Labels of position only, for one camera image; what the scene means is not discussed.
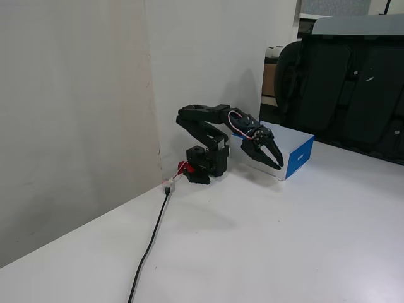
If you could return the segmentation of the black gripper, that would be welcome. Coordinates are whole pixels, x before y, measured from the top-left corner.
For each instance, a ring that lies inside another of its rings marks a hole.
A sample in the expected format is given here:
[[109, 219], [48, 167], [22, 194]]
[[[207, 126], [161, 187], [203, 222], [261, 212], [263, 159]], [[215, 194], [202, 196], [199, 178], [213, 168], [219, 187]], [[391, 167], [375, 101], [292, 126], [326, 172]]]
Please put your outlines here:
[[[263, 126], [255, 125], [248, 127], [247, 136], [249, 139], [247, 142], [242, 142], [241, 149], [254, 161], [263, 163], [273, 169], [279, 169], [283, 167], [283, 155], [279, 150], [273, 139], [272, 131]], [[267, 147], [271, 154], [276, 158], [277, 163], [275, 163], [270, 157], [268, 157], [260, 148], [262, 146]]]

